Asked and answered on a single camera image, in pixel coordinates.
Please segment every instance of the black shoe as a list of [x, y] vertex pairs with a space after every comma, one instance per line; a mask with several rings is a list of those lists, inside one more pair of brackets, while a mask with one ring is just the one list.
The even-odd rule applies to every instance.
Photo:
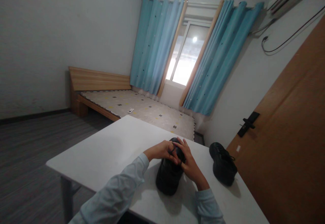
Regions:
[[237, 167], [234, 164], [235, 158], [230, 156], [229, 152], [217, 142], [210, 145], [209, 152], [214, 161], [214, 176], [224, 185], [231, 186], [237, 173]]
[[[177, 138], [172, 138], [170, 141], [177, 142]], [[180, 148], [175, 146], [178, 158], [185, 163], [185, 156]], [[178, 188], [178, 183], [183, 175], [183, 169], [180, 165], [175, 165], [174, 162], [168, 159], [162, 159], [157, 173], [156, 185], [157, 188], [166, 195], [174, 195]]]

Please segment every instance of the person's right hand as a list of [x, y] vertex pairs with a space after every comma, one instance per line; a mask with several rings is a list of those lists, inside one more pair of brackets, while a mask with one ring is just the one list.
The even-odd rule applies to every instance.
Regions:
[[179, 143], [173, 142], [175, 145], [177, 145], [182, 152], [184, 153], [184, 156], [186, 158], [186, 163], [181, 162], [181, 167], [184, 171], [184, 173], [187, 175], [189, 179], [191, 179], [193, 182], [195, 182], [197, 186], [198, 191], [202, 191], [205, 189], [209, 189], [209, 183], [207, 182], [206, 178], [204, 177], [203, 173], [201, 172], [200, 168], [197, 166], [192, 154], [190, 147], [188, 146], [185, 139], [183, 141], [178, 137], [177, 138]]

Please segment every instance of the window glass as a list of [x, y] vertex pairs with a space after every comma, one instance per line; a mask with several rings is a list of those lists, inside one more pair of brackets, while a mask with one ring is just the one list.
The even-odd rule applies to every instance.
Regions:
[[196, 26], [191, 24], [186, 36], [186, 40], [176, 67], [173, 82], [186, 85], [195, 62], [200, 54], [204, 40], [209, 31], [209, 27]]
[[177, 55], [178, 55], [178, 52], [179, 52], [179, 49], [180, 49], [180, 45], [182, 43], [182, 40], [183, 40], [183, 36], [185, 34], [185, 30], [186, 30], [186, 25], [182, 25], [180, 30], [179, 30], [179, 33], [178, 33], [178, 37], [177, 37], [177, 40], [176, 40], [176, 44], [175, 44], [175, 48], [174, 48], [174, 51], [173, 51], [173, 55], [172, 55], [172, 59], [170, 60], [170, 63], [169, 63], [169, 68], [168, 68], [168, 71], [167, 71], [167, 75], [166, 75], [166, 79], [170, 80], [170, 76], [172, 75], [172, 72], [173, 72], [173, 69], [174, 69], [174, 66], [175, 66], [175, 62], [176, 62], [176, 58], [177, 58]]

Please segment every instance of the bedroom wall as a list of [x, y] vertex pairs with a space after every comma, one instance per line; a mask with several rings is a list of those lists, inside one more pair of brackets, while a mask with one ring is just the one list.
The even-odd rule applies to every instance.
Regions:
[[[247, 39], [213, 114], [210, 118], [201, 118], [203, 121], [198, 131], [204, 134], [206, 146], [216, 141], [224, 147], [230, 144], [241, 128], [239, 124], [243, 123], [242, 119], [248, 118], [254, 111], [321, 17], [271, 56], [262, 51], [263, 37], [269, 37], [265, 49], [278, 47], [316, 14], [324, 3], [325, 0], [302, 0], [259, 38]], [[267, 22], [268, 19], [265, 18], [260, 26]]]
[[68, 108], [68, 66], [130, 74], [141, 0], [0, 6], [0, 119]]

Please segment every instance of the hand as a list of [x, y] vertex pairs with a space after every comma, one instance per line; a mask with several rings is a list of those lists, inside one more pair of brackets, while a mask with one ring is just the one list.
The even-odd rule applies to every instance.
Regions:
[[173, 150], [174, 148], [175, 146], [173, 145], [172, 141], [164, 140], [144, 151], [144, 154], [147, 156], [149, 162], [152, 159], [169, 159], [178, 165], [180, 163], [180, 159], [176, 154], [176, 150]]
[[188, 146], [186, 140], [183, 139], [182, 141], [180, 138], [177, 139], [180, 142], [180, 144], [175, 142], [173, 143], [182, 150], [186, 158], [186, 163], [181, 163], [180, 165], [184, 173], [188, 176], [189, 179], [195, 182], [198, 191], [209, 189], [210, 188], [209, 183], [207, 182], [200, 168], [197, 166], [191, 154], [190, 147]]

